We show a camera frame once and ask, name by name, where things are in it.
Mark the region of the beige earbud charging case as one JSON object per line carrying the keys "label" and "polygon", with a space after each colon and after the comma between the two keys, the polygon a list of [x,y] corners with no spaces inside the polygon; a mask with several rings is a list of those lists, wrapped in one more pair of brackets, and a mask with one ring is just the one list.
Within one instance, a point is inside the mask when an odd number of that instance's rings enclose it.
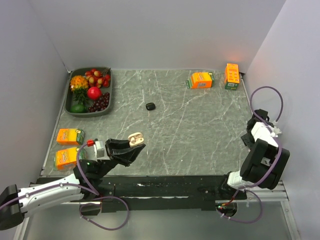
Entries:
{"label": "beige earbud charging case", "polygon": [[143,134],[141,132],[135,132],[133,134],[130,134],[127,140],[129,141],[130,147],[135,147],[144,143]]}

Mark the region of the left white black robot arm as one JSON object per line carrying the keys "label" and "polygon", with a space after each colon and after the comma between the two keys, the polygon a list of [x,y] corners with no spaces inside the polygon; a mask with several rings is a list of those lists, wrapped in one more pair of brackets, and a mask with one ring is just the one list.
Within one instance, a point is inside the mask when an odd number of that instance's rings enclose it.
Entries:
{"label": "left white black robot arm", "polygon": [[58,180],[35,187],[7,186],[0,194],[0,229],[20,225],[25,218],[65,202],[102,199],[99,185],[102,178],[117,165],[129,167],[145,147],[141,134],[137,139],[108,139],[105,142],[106,159],[87,160],[76,157],[73,173]]}

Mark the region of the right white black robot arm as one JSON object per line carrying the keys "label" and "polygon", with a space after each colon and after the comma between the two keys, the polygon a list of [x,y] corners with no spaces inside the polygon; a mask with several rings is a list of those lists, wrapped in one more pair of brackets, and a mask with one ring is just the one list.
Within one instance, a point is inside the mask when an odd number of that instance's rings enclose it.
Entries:
{"label": "right white black robot arm", "polygon": [[247,122],[246,134],[241,139],[249,153],[240,170],[229,172],[218,187],[223,199],[230,199],[237,190],[245,188],[273,190],[280,181],[290,151],[282,148],[279,152],[276,140],[282,132],[269,120],[267,111],[257,109]]}

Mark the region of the black earbud charging case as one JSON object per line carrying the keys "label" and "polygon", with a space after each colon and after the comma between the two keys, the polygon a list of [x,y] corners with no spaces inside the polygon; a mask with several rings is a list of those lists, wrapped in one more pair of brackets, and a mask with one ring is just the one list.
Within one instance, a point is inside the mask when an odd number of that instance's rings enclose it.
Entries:
{"label": "black earbud charging case", "polygon": [[156,105],[154,102],[149,102],[145,105],[147,111],[153,111],[156,109]]}

